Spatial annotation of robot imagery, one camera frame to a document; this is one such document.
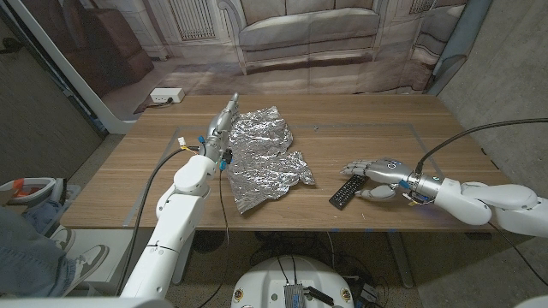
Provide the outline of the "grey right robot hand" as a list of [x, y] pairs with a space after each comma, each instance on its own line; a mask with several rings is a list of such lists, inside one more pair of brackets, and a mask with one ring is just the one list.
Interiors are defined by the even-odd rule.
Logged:
[[356, 196], [371, 201], [387, 201], [396, 195], [401, 181], [407, 181], [412, 169], [407, 165], [390, 159], [381, 158], [374, 161], [356, 160], [348, 163], [340, 171], [344, 175], [360, 175], [379, 183], [373, 189], [362, 189]]

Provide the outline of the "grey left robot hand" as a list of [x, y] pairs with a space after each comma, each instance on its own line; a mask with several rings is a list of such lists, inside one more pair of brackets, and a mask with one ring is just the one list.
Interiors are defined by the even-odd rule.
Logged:
[[218, 162], [228, 147], [229, 133], [238, 113], [239, 93], [235, 92], [226, 107], [214, 116], [201, 143], [199, 154]]

